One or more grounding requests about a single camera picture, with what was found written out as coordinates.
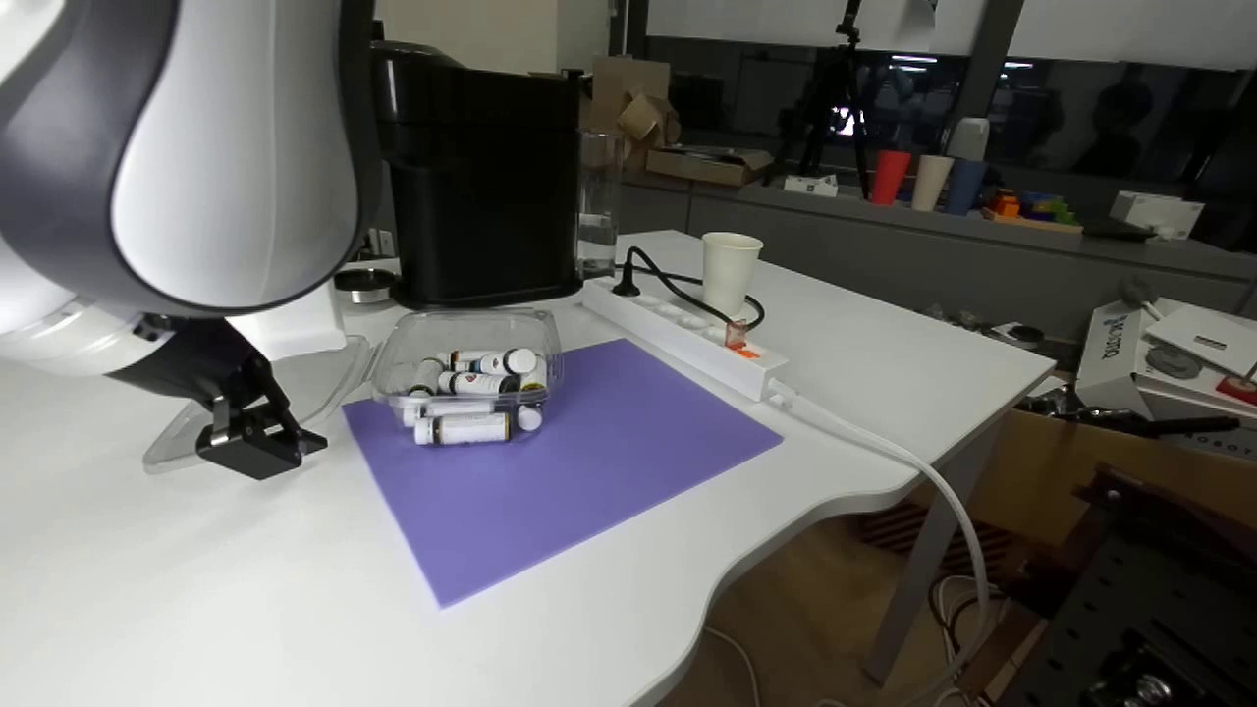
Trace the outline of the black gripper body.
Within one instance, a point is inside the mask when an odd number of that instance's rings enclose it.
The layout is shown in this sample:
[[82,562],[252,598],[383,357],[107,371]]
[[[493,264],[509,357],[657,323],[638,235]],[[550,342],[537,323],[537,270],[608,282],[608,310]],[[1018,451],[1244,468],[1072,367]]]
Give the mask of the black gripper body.
[[210,411],[244,411],[278,401],[273,362],[228,318],[145,314],[133,339],[145,342],[145,353],[114,367],[114,380],[162,396],[188,396]]

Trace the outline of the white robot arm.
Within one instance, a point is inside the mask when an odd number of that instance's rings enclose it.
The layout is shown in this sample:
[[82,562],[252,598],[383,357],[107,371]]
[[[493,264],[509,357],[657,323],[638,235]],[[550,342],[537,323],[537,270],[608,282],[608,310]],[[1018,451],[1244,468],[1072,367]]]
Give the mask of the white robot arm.
[[197,455],[303,468],[244,314],[354,255],[376,202],[376,0],[0,0],[0,349],[206,409]]

